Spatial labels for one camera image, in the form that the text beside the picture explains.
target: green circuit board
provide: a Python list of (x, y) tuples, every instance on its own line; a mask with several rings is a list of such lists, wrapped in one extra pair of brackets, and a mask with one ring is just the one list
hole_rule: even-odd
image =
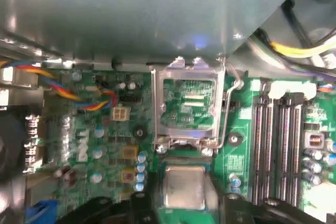
[(210, 107), (214, 85), (211, 81), (170, 80), (163, 82), (166, 111), (161, 123), (183, 129), (208, 129), (213, 124)]
[[(114, 202), (127, 199), (133, 192), (134, 180), (127, 178), (128, 181), (125, 183), (123, 177), (125, 172), (133, 174), (132, 176), (136, 175), (134, 168), (137, 164), (137, 153), (146, 151), (148, 172), (158, 172), (160, 169), (158, 156), (152, 149), (151, 74), (94, 70), (54, 70), (54, 73), (59, 75), (62, 85), (79, 94), (87, 102), (105, 99), (96, 89), (97, 80), (104, 83), (116, 92), (117, 108), (126, 108), (129, 111), (127, 120), (116, 121), (113, 119), (111, 109), (82, 111), (53, 91), (46, 92), (42, 118), (46, 122), (45, 128), (48, 134), (45, 134), (41, 140), (48, 146), (49, 159), (58, 165), (70, 163), (71, 166), (77, 165), (83, 169), (83, 176), (73, 186), (60, 184), (55, 192), (55, 197), (60, 202), (58, 216), (65, 215), (92, 197), (109, 196)], [(229, 111), (224, 148), (216, 154), (210, 167), (224, 191), (239, 193), (246, 198), (251, 193), (253, 102), (254, 96), (260, 95), (259, 91), (252, 87), (255, 80), (257, 79), (245, 78), (244, 86), (233, 93), (232, 102), (239, 103), (239, 106)], [(224, 89), (228, 90), (233, 82), (233, 78), (226, 77)], [(131, 83), (135, 83), (134, 89), (129, 88)], [(165, 80), (166, 112), (162, 115), (161, 123), (188, 129), (206, 129), (212, 124), (209, 106), (213, 95), (214, 87), (210, 81)], [(336, 116), (336, 111), (333, 109), (335, 103), (336, 96), (333, 94), (318, 93), (312, 105), (318, 108), (318, 116), (308, 115), (305, 119), (306, 122), (317, 122), (321, 123), (322, 127), (327, 127), (332, 139), (336, 137), (336, 123), (333, 120)], [(223, 125), (224, 113), (223, 110), (221, 125)], [(136, 137), (138, 126), (145, 131), (145, 137), (140, 140)], [(86, 131), (89, 136), (88, 158), (85, 162), (79, 162), (77, 150), (80, 134)], [(233, 134), (242, 139), (237, 146), (228, 144), (228, 138)], [(97, 149), (103, 150), (103, 156), (99, 159), (93, 156)], [(175, 155), (178, 152), (185, 153), (185, 151), (172, 152)], [(198, 152), (191, 154), (189, 152), (189, 156), (197, 155), (199, 156)], [(335, 172), (336, 170), (329, 170), (324, 176), (335, 183)], [(91, 179), (96, 173), (102, 175), (101, 182), (97, 184)], [(240, 178), (242, 185), (239, 188), (230, 187), (230, 174)], [(308, 184), (302, 184), (303, 201), (300, 205), (302, 209), (309, 204), (305, 201), (305, 191), (309, 189)], [(213, 217), (206, 212), (159, 209), (159, 215), (164, 224), (215, 223)]]

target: screw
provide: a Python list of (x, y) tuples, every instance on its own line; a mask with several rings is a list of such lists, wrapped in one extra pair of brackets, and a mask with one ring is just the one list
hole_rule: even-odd
[(136, 135), (137, 135), (137, 136), (142, 136), (142, 134), (143, 134), (143, 131), (142, 131), (142, 130), (138, 130), (138, 131), (136, 132)]
[(156, 147), (156, 152), (158, 154), (166, 154), (168, 151), (168, 146), (164, 144), (160, 144)]
[(204, 156), (204, 157), (212, 157), (213, 154), (214, 154), (214, 150), (213, 149), (204, 148), (202, 150), (202, 156)]
[(162, 103), (162, 104), (160, 105), (160, 109), (161, 109), (162, 112), (165, 112), (165, 111), (166, 111), (166, 104), (165, 104), (165, 103)]
[(236, 194), (228, 194), (227, 197), (228, 197), (229, 199), (238, 199), (238, 198), (239, 198), (239, 196), (236, 195)]
[(143, 222), (150, 222), (151, 221), (151, 217), (150, 216), (146, 216), (142, 220), (143, 220)]
[(230, 141), (231, 141), (231, 143), (237, 143), (237, 141), (238, 141), (237, 136), (230, 137)]
[(273, 207), (276, 207), (277, 205), (279, 205), (279, 202), (277, 202), (274, 199), (267, 199), (265, 200), (265, 203)]

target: black ram slot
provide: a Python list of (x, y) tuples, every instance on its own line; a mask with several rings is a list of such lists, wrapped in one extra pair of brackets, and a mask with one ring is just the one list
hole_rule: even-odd
[(288, 203), (297, 207), (299, 205), (301, 181), (301, 153), (302, 153), (302, 104), (296, 105), (292, 110), (292, 130), (290, 138), (290, 184), (288, 190)]
[(268, 137), (272, 139), (272, 129), (269, 129), (269, 120), (272, 120), (273, 110), (269, 107), (269, 99), (265, 96), (257, 96), (254, 99), (254, 142), (253, 142), (253, 161), (254, 165), (251, 170), (253, 181), (251, 182), (251, 201), (254, 205), (260, 205), (269, 195), (271, 177), (265, 173), (266, 163), (269, 161), (268, 168), (271, 170), (271, 146), (267, 142)]
[(296, 207), (300, 194), (303, 93), (281, 100), (276, 196)]
[(282, 105), (279, 112), (279, 155), (277, 160), (276, 197), (286, 201), (289, 176), (288, 144), (291, 107)]

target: capacitor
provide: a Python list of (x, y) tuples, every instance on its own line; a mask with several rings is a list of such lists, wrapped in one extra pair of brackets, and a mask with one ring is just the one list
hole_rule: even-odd
[(239, 187), (242, 184), (242, 181), (240, 180), (240, 178), (234, 173), (231, 173), (229, 175), (229, 180), (230, 180), (230, 184), (232, 187)]
[(146, 170), (146, 164), (145, 163), (139, 163), (136, 166), (136, 170), (138, 171), (138, 173), (143, 173)]
[(102, 181), (103, 176), (100, 173), (93, 173), (90, 177), (90, 181), (94, 184), (98, 184)]
[(105, 130), (103, 127), (98, 126), (95, 130), (94, 130), (94, 135), (96, 138), (101, 138), (104, 136)]
[(126, 83), (120, 82), (119, 83), (119, 89), (125, 89), (126, 88)]
[(318, 186), (321, 184), (321, 178), (311, 172), (303, 172), (302, 179), (309, 182), (312, 186)]
[(324, 157), (323, 157), (323, 161), (326, 163), (326, 165), (328, 166), (333, 166), (333, 165), (336, 165), (336, 155), (334, 154), (326, 154)]
[(305, 149), (303, 154), (315, 161), (320, 161), (323, 158), (323, 153), (320, 150)]
[(138, 162), (139, 163), (144, 163), (147, 159), (147, 152), (146, 151), (141, 151), (139, 154), (138, 154)]
[(82, 79), (82, 74), (80, 72), (73, 72), (71, 77), (73, 81), (80, 81)]
[(133, 188), (133, 189), (134, 189), (134, 191), (143, 191), (144, 188), (145, 188), (144, 183), (139, 182), (139, 183), (136, 183), (136, 184), (134, 185), (134, 188)]
[(310, 159), (304, 159), (302, 162), (302, 165), (304, 168), (308, 169), (314, 174), (318, 174), (322, 172), (322, 165)]
[(144, 180), (145, 180), (145, 173), (138, 173), (136, 182), (144, 182)]
[(106, 153), (106, 147), (105, 146), (99, 146), (97, 148), (94, 148), (92, 151), (92, 157), (94, 159), (99, 159)]
[(65, 173), (67, 173), (71, 169), (70, 165), (64, 165), (61, 168), (57, 169), (54, 172), (54, 177), (55, 178), (61, 178)]
[(130, 89), (130, 90), (134, 90), (134, 89), (136, 89), (136, 87), (137, 87), (137, 85), (135, 84), (135, 82), (130, 82), (128, 84), (128, 89)]
[(72, 168), (64, 174), (63, 179), (67, 181), (71, 181), (71, 180), (76, 179), (76, 177), (77, 177), (77, 169)]
[(240, 188), (239, 187), (233, 187), (231, 185), (229, 185), (227, 187), (227, 191), (233, 194), (241, 194)]
[(327, 141), (327, 149), (330, 152), (336, 153), (336, 142), (334, 142), (334, 141)]

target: motherboard component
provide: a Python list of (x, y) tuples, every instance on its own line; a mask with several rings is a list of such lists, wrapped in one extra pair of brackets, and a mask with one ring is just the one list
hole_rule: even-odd
[(166, 208), (205, 209), (205, 168), (202, 166), (167, 166), (163, 197)]
[(218, 145), (225, 69), (210, 68), (200, 57), (193, 64), (186, 68), (177, 57), (164, 70), (152, 71), (155, 146), (163, 144), (161, 135), (170, 137), (166, 148), (175, 140), (199, 150), (202, 144)]
[(309, 171), (302, 172), (302, 179), (310, 183), (311, 186), (318, 186), (321, 184), (320, 176), (313, 174)]
[(133, 137), (138, 141), (143, 141), (148, 136), (147, 128), (143, 125), (136, 125), (133, 129)]
[(324, 134), (315, 132), (305, 132), (305, 148), (323, 149), (324, 148)]
[(315, 161), (320, 161), (323, 158), (323, 153), (320, 150), (305, 149), (303, 154)]
[(233, 147), (239, 146), (243, 142), (243, 136), (238, 132), (230, 132), (227, 136), (227, 142)]
[(122, 148), (121, 158), (137, 160), (139, 147), (137, 145), (126, 145)]
[(130, 107), (117, 106), (112, 109), (112, 120), (113, 121), (128, 121), (130, 119)]
[(133, 184), (135, 182), (136, 173), (134, 168), (125, 168), (121, 171), (121, 182), (124, 184)]
[(304, 168), (308, 169), (314, 174), (319, 174), (322, 172), (322, 165), (308, 158), (303, 160), (302, 165)]

